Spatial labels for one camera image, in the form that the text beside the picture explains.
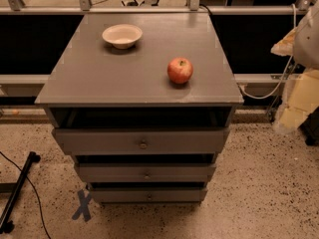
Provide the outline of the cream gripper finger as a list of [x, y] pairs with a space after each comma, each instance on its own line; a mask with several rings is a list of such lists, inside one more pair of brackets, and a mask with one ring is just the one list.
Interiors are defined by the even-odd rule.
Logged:
[[279, 42], [273, 45], [270, 52], [277, 56], [292, 56], [296, 29], [293, 28]]
[[319, 107], [319, 70], [305, 69], [290, 76], [285, 83], [282, 104], [279, 106], [273, 129], [288, 134], [299, 128]]

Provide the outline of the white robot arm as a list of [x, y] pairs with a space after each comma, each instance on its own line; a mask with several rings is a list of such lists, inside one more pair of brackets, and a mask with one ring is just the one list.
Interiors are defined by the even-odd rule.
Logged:
[[292, 56], [305, 68], [297, 78], [286, 82], [275, 116], [274, 130], [290, 133], [319, 108], [319, 1], [308, 9], [297, 27], [273, 45], [271, 53]]

